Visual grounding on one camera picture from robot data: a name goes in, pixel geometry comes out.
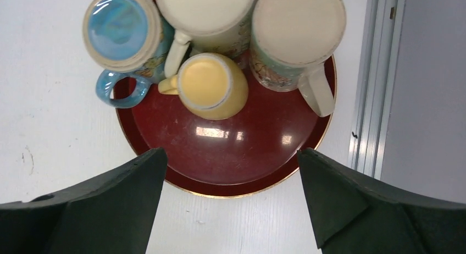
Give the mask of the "cream green mug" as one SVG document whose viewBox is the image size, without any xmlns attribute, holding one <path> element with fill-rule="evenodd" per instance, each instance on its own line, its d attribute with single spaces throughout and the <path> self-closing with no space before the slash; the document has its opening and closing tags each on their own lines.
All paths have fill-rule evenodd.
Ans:
<svg viewBox="0 0 466 254">
<path fill-rule="evenodd" d="M 324 63 L 346 28 L 343 0 L 258 0 L 252 15 L 249 64 L 254 77 L 276 92 L 298 89 L 319 117 L 335 98 Z"/>
</svg>

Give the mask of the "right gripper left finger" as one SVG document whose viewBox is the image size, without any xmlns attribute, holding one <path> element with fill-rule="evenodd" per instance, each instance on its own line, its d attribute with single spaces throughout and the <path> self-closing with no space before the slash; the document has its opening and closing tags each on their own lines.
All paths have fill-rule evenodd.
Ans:
<svg viewBox="0 0 466 254">
<path fill-rule="evenodd" d="M 153 148 L 66 189 L 1 204 L 1 253 L 145 253 L 167 167 Z"/>
</svg>

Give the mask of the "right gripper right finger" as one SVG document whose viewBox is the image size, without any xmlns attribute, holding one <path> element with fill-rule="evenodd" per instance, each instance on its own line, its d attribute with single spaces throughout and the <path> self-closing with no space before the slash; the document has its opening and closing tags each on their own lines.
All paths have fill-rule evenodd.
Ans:
<svg viewBox="0 0 466 254">
<path fill-rule="evenodd" d="M 311 148 L 297 159 L 322 253 L 465 253 L 465 204 L 394 187 Z"/>
</svg>

